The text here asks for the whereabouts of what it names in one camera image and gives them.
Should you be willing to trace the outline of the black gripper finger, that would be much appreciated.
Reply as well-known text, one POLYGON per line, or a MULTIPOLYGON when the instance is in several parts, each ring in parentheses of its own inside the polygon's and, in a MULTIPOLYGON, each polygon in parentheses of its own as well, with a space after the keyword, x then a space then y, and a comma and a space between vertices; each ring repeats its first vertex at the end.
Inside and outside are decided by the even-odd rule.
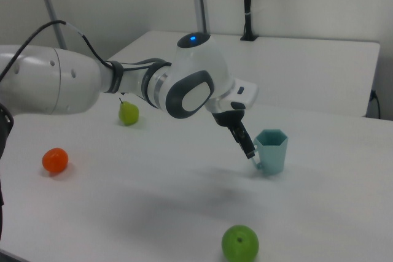
POLYGON ((228 129, 232 133, 235 141, 240 145, 246 158, 253 158, 255 155, 255 147, 243 123, 241 121, 235 122, 228 129))

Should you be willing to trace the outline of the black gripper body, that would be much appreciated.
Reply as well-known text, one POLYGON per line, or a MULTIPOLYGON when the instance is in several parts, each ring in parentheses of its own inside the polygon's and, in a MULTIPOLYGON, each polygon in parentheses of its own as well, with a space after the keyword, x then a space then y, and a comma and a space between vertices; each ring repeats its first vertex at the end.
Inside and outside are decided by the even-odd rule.
POLYGON ((244 117, 244 110, 230 110, 212 115, 219 126, 237 128, 244 117))

